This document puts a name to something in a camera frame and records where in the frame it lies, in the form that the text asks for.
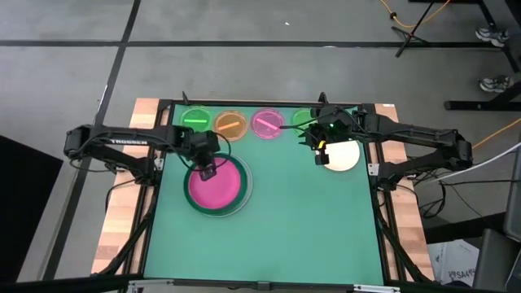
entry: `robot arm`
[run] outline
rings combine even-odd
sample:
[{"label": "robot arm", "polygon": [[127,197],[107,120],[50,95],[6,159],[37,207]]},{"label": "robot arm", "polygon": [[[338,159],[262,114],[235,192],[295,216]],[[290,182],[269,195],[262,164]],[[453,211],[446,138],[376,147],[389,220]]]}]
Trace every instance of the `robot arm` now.
[{"label": "robot arm", "polygon": [[155,165],[151,158],[134,158],[107,145],[150,146],[177,153],[197,166],[201,179],[215,176],[213,154],[221,148],[213,131],[195,133],[192,128],[166,125],[154,129],[82,125],[67,132],[63,152],[71,160],[93,157],[106,164],[129,170],[138,183],[155,185]]},{"label": "robot arm", "polygon": [[346,112],[342,107],[329,105],[321,94],[321,108],[313,108],[311,116],[317,123],[310,124],[301,135],[305,144],[318,151],[315,164],[329,164],[326,154],[328,143],[357,140],[361,142],[398,141],[436,150],[403,163],[381,162],[372,164],[370,175],[375,185],[384,190],[395,190],[404,176],[423,173],[438,168],[459,171],[472,166],[472,147],[455,129],[429,129],[396,123],[387,116],[354,111]]}]

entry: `pink petri dish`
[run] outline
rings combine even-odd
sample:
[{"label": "pink petri dish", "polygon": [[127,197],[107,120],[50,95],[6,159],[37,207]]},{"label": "pink petri dish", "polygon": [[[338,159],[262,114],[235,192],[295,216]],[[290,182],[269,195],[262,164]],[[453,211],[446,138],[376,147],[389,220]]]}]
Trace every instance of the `pink petri dish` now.
[{"label": "pink petri dish", "polygon": [[217,154],[215,163],[223,165],[217,168],[216,176],[207,181],[201,180],[198,172],[187,173],[185,196],[199,212],[209,216],[227,216],[237,212],[251,194],[251,174],[242,161],[233,156]]},{"label": "pink petri dish", "polygon": [[274,139],[281,133],[279,127],[284,125],[284,116],[272,108],[264,108],[255,112],[250,120],[253,133],[262,139]]}]

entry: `orange petri dish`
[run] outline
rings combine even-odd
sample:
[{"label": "orange petri dish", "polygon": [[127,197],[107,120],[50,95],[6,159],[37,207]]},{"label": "orange petri dish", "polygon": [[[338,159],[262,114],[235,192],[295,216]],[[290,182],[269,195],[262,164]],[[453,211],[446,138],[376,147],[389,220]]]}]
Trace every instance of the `orange petri dish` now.
[{"label": "orange petri dish", "polygon": [[222,134],[231,142],[237,141],[246,134],[247,119],[239,111],[224,111],[217,115],[213,123],[213,131]]}]

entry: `orange cable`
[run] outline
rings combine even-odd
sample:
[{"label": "orange cable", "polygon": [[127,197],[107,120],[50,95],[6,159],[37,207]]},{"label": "orange cable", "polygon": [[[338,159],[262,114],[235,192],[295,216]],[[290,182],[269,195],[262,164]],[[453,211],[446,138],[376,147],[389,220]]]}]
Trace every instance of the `orange cable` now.
[{"label": "orange cable", "polygon": [[474,150],[476,147],[479,147],[481,146],[482,144],[486,143],[487,141],[489,141],[490,139],[492,139],[493,137],[495,137],[496,135],[498,135],[499,133],[502,133],[503,131],[509,129],[510,127],[518,124],[519,122],[521,121],[521,118],[517,119],[516,121],[510,123],[509,125],[503,127],[502,129],[499,129],[498,131],[496,131],[495,133],[492,133],[490,135],[488,135],[485,139],[483,139],[481,142],[478,142],[476,143],[473,147],[472,147],[472,150]]},{"label": "orange cable", "polygon": [[[389,7],[389,5],[384,1],[384,0],[380,0],[380,2],[387,8],[387,11],[389,11],[389,14],[392,14],[392,10],[391,8]],[[425,24],[427,21],[431,20],[434,18],[434,16],[436,16],[440,11],[442,11],[446,6],[447,4],[450,3],[450,0],[447,0],[447,2],[445,2],[444,5],[442,5],[440,8],[438,8],[437,11],[435,11],[433,14],[429,15],[429,17],[427,17],[424,21],[422,21],[422,24]],[[402,28],[414,28],[416,26],[415,25],[408,25],[408,24],[402,24],[398,18],[396,16],[393,16],[392,17]]]}]

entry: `white disk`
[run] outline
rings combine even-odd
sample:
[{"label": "white disk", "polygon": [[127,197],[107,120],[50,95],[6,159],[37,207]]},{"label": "white disk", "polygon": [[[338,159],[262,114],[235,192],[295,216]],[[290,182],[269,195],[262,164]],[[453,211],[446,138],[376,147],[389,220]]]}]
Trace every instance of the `white disk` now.
[{"label": "white disk", "polygon": [[338,172],[347,171],[357,164],[360,158],[360,147],[356,141],[328,143],[326,154],[329,155],[329,164],[324,167]]}]

